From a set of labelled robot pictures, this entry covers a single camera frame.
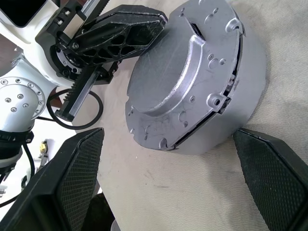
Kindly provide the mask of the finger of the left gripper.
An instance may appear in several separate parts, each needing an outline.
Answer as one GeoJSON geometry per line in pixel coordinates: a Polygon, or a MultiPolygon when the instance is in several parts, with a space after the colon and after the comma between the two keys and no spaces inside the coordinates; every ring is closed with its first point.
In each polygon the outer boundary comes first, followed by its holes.
{"type": "Polygon", "coordinates": [[[119,5],[112,10],[103,13],[102,15],[95,17],[94,19],[88,18],[84,23],[83,28],[89,31],[89,29],[96,23],[106,20],[107,18],[115,14],[123,14],[124,16],[142,16],[143,18],[145,16],[157,16],[161,18],[165,22],[165,24],[168,22],[167,16],[162,11],[143,5],[119,5]]]}
{"type": "Polygon", "coordinates": [[[140,56],[166,25],[159,15],[116,13],[82,28],[70,44],[84,65],[99,65],[140,56]]]}

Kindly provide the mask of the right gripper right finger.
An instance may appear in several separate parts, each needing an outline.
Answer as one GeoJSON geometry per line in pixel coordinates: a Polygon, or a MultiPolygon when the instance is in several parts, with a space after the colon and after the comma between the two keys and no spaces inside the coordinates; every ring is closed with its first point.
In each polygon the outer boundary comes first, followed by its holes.
{"type": "Polygon", "coordinates": [[[240,129],[233,134],[245,182],[271,231],[308,229],[308,166],[283,141],[240,129]]]}

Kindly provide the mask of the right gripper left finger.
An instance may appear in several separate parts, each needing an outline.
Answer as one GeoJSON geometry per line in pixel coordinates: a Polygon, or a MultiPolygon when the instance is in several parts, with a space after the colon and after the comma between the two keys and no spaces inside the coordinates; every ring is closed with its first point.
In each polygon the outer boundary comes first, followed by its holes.
{"type": "Polygon", "coordinates": [[[103,139],[103,128],[67,139],[17,197],[0,229],[81,230],[94,193],[103,139]]]}

